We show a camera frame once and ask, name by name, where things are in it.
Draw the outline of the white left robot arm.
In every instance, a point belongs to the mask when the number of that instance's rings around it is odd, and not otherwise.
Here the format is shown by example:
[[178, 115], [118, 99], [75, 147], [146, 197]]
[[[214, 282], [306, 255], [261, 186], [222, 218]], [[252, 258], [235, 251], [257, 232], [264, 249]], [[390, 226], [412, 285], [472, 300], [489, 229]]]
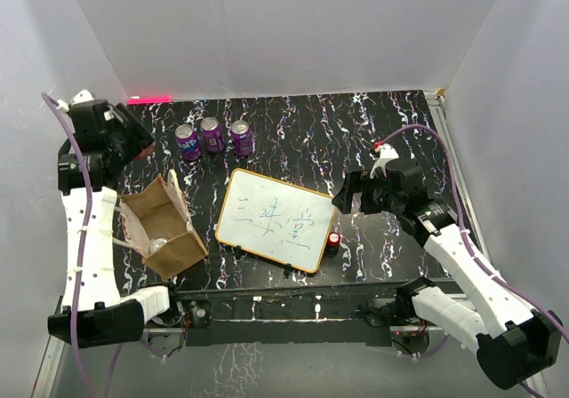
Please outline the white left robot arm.
[[156, 318], [173, 326], [183, 304], [167, 287], [121, 296], [114, 269], [117, 181], [124, 168], [154, 146], [151, 134], [123, 104], [81, 90], [69, 102], [44, 98], [67, 137], [58, 152], [58, 190], [67, 223], [67, 271], [60, 311], [47, 319], [50, 335], [77, 348], [142, 338]]

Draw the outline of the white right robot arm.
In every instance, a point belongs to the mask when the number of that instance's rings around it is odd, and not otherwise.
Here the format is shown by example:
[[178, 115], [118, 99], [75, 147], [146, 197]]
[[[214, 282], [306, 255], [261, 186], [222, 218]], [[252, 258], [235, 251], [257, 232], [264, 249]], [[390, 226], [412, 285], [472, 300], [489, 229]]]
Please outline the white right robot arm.
[[333, 205], [348, 214], [354, 195], [361, 196], [363, 214], [394, 215], [451, 274], [471, 303], [464, 306], [421, 277], [398, 287], [393, 303], [368, 308], [369, 314], [392, 314], [409, 324], [424, 320], [442, 327], [476, 356], [483, 373], [503, 390], [555, 364], [561, 342], [557, 317], [500, 285], [500, 276], [465, 243], [454, 210], [429, 196], [417, 163], [393, 159], [371, 171], [352, 171]]

